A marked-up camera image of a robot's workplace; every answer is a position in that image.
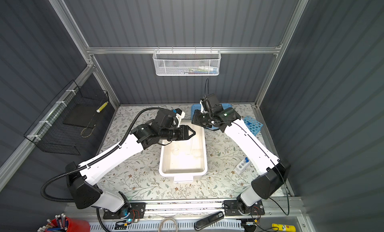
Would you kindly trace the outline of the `white small tube rack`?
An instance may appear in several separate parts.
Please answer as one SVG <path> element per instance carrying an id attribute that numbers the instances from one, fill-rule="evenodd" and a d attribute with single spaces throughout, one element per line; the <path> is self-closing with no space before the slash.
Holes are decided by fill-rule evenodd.
<path id="1" fill-rule="evenodd" d="M 237 175 L 241 175 L 249 167 L 249 165 L 250 165 L 250 160 L 248 163 L 245 163 L 245 158 L 244 158 L 237 164 L 234 171 Z"/>

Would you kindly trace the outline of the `blue plastic bin lid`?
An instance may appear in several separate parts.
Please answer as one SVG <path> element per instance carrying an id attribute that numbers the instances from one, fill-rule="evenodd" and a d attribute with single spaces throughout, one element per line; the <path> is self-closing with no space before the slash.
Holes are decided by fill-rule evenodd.
<path id="1" fill-rule="evenodd" d="M 228 104 L 228 103 L 224 103 L 222 104 L 223 106 L 223 109 L 227 109 L 227 108 L 232 108 L 233 106 L 231 104 Z M 201 112 L 201 105 L 200 104 L 194 104 L 192 105 L 192 108 L 191 108 L 191 118 L 194 117 L 194 114 L 195 114 L 195 111 L 198 110 L 199 112 Z M 207 128 L 208 130 L 211 130 L 211 131 L 217 131 L 219 130 L 219 128 L 217 127 L 211 127 L 211 128 Z"/>

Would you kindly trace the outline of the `red pen cup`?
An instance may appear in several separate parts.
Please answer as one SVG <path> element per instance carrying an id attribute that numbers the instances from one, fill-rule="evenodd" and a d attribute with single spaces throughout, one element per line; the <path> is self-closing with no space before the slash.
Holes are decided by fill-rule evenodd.
<path id="1" fill-rule="evenodd" d="M 47 224 L 40 227 L 38 232 L 90 232 L 89 222 L 84 220 L 72 219 L 65 214 L 55 215 L 52 220 L 47 220 Z"/>

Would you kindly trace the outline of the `black handheld device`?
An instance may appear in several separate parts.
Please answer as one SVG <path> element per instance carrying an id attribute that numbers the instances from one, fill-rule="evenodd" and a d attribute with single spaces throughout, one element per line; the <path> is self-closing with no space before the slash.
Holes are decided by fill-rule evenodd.
<path id="1" fill-rule="evenodd" d="M 201 231 L 202 229 L 222 220 L 225 214 L 223 212 L 216 212 L 194 223 L 194 230 Z"/>

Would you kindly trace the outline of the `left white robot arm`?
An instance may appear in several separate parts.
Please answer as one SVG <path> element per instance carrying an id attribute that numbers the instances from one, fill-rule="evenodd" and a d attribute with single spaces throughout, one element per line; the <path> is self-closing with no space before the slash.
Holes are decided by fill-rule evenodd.
<path id="1" fill-rule="evenodd" d="M 75 203 L 78 209 L 101 208 L 126 216 L 130 210 L 130 203 L 124 194 L 103 189 L 98 186 L 98 182 L 133 155 L 152 145 L 159 145 L 162 140 L 168 143 L 185 141 L 196 134 L 190 126 L 181 124 L 185 116 L 181 109 L 168 110 L 156 107 L 155 119 L 135 126 L 139 117 L 151 110 L 151 107 L 143 109 L 134 117 L 120 142 L 94 158 L 80 164 L 70 164 L 68 171 L 45 182 L 41 187 L 42 197 L 52 202 Z M 67 180 L 72 196 L 70 199 L 56 198 L 47 193 L 48 186 L 62 178 Z"/>

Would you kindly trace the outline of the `blue test tube rack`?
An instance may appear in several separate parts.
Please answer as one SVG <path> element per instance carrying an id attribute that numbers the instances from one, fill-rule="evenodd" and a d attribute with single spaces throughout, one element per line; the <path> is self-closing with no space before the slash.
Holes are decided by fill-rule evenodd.
<path id="1" fill-rule="evenodd" d="M 258 122 L 251 116 L 243 117 L 243 121 L 254 136 L 257 136 L 258 133 L 261 131 L 261 128 L 263 127 L 262 123 Z"/>

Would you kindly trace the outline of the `yellow bottle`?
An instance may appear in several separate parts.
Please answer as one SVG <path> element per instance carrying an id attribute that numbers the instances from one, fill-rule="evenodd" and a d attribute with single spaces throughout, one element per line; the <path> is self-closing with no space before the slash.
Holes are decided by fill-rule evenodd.
<path id="1" fill-rule="evenodd" d="M 296 232 L 297 231 L 295 226 L 284 225 L 284 224 L 272 224 L 272 229 L 274 231 L 279 231 L 279 232 Z"/>

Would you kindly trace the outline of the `white plastic storage bin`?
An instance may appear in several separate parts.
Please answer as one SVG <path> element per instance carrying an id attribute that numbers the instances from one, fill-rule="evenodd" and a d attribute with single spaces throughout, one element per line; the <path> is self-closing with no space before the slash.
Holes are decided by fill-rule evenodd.
<path id="1" fill-rule="evenodd" d="M 196 135 L 189 140 L 173 141 L 162 147 L 159 173 L 174 183 L 192 183 L 200 180 L 208 171 L 205 131 L 203 127 L 194 125 L 190 121 L 184 121 L 182 125 L 190 126 Z M 171 147 L 175 143 L 180 145 L 178 155 L 171 152 Z M 195 148 L 204 150 L 204 156 L 194 158 L 192 149 Z"/>

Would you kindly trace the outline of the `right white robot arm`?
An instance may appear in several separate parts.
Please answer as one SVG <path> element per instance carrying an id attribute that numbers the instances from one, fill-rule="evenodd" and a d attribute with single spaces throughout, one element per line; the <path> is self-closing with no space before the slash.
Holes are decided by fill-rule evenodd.
<path id="1" fill-rule="evenodd" d="M 192 116 L 192 124 L 218 128 L 239 146 L 257 170 L 259 176 L 237 197 L 239 212 L 247 215 L 254 204 L 269 199 L 277 189 L 286 186 L 291 165 L 270 152 L 232 107 L 223 109 L 215 94 L 202 97 L 200 105 Z"/>

